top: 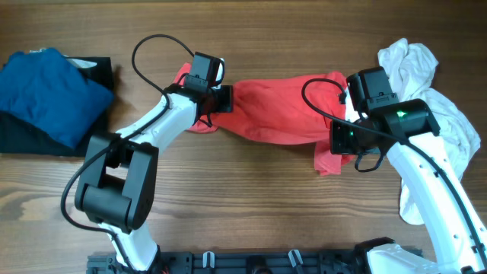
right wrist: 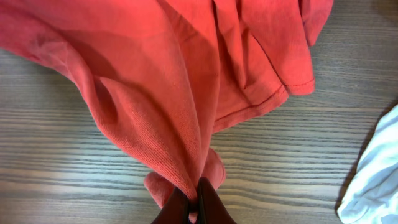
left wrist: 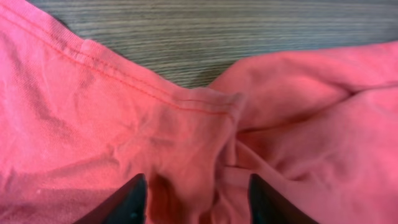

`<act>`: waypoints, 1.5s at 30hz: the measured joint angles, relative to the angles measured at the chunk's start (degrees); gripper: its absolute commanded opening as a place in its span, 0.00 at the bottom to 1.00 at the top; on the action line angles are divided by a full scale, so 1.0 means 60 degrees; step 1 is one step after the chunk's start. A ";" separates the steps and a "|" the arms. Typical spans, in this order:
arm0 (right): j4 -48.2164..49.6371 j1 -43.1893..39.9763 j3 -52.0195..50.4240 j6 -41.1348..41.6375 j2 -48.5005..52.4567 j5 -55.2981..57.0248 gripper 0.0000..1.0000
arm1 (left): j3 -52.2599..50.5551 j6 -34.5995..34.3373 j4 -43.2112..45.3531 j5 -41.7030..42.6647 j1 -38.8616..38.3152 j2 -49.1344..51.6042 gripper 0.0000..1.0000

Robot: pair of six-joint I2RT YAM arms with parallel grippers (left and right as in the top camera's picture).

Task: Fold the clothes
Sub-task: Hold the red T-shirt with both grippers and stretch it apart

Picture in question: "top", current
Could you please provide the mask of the red t-shirt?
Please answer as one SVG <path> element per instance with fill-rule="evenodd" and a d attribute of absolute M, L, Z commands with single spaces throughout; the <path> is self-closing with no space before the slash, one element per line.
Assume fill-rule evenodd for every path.
<path fill-rule="evenodd" d="M 303 100 L 301 89 L 313 78 L 329 79 L 346 87 L 345 76 L 340 72 L 238 81 L 233 84 L 233 111 L 203 117 L 189 130 L 213 133 L 226 129 L 251 141 L 276 145 L 314 143 L 314 169 L 322 176 L 340 174 L 342 166 L 353 157 L 331 152 L 331 120 Z"/>

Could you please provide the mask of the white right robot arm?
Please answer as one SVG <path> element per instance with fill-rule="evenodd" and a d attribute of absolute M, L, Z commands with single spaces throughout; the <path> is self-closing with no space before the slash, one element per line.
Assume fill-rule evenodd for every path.
<path fill-rule="evenodd" d="M 354 123 L 333 118 L 331 151 L 362 157 L 378 150 L 408 187 L 436 260 L 408 262 L 407 268 L 438 273 L 485 272 L 485 225 L 454 174 L 439 129 L 423 100 L 383 105 Z"/>

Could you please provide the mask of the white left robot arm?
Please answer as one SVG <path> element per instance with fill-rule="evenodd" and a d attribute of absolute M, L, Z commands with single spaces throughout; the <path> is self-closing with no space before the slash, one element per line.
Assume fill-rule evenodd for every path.
<path fill-rule="evenodd" d="M 115 252 L 108 258 L 107 272 L 161 271 L 160 247 L 146 222 L 158 158 L 202 116 L 232 110 L 230 85 L 171 84 L 158 104 L 131 126 L 91 138 L 84 163 L 67 186 L 76 188 L 75 208 L 94 223 L 90 230 L 110 237 Z"/>

